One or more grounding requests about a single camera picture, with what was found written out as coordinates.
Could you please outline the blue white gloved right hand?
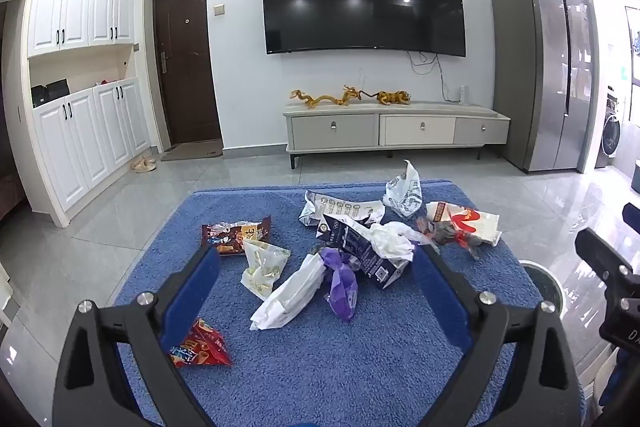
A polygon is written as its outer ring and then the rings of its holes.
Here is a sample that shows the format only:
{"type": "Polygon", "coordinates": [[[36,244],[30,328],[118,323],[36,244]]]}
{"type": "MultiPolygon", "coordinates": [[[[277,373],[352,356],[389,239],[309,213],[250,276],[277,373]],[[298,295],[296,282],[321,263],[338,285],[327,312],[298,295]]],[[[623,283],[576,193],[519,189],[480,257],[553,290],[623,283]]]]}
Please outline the blue white gloved right hand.
{"type": "Polygon", "coordinates": [[[604,409],[608,403],[613,399],[618,388],[626,381],[627,377],[631,373],[632,367],[639,362],[638,355],[618,348],[616,351],[615,366],[613,372],[608,379],[598,404],[604,409]]]}

